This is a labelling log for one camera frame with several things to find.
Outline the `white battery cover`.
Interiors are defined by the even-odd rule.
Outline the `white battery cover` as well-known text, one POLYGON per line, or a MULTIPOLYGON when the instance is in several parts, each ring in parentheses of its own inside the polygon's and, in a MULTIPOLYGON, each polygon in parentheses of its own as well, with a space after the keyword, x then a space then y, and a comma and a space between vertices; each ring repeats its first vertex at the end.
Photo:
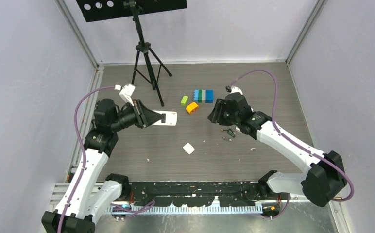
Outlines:
POLYGON ((190 143, 186 143, 183 146, 183 149, 189 155, 192 154, 195 151, 195 148, 190 143))

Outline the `white remote with red keypad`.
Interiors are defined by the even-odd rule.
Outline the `white remote with red keypad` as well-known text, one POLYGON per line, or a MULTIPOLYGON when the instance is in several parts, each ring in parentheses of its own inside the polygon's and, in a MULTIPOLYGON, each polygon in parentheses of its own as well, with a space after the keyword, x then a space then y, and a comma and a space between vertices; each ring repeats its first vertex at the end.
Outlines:
POLYGON ((154 110, 154 112, 161 114, 164 118, 155 122, 155 126, 176 126, 178 114, 176 111, 160 111, 154 110))

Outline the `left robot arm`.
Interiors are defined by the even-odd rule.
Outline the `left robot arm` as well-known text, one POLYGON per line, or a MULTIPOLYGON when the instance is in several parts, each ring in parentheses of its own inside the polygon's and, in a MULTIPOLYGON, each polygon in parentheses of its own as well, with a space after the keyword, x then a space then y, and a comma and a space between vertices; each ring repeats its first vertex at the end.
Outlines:
POLYGON ((140 100, 132 100, 119 108, 112 99, 95 105, 93 127, 82 140, 83 151, 69 187, 54 211, 46 211, 41 219, 48 233, 93 233, 98 220, 116 199, 127 200, 131 189, 127 176, 110 174, 95 195, 97 178, 118 142, 118 132, 130 126, 146 128, 177 122, 174 112, 153 111, 140 100))

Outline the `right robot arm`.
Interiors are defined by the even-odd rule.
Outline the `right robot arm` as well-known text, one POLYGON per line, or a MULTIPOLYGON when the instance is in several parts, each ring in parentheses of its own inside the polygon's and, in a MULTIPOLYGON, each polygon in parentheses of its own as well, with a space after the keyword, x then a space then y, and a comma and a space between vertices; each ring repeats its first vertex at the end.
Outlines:
POLYGON ((271 170, 260 178, 259 194, 265 199, 272 199, 277 193, 297 194, 324 207, 351 185, 337 152, 325 153, 289 134, 269 115, 254 111, 241 93, 217 99, 208 120, 222 126, 236 126, 241 133, 270 146, 299 168, 300 173, 271 170))

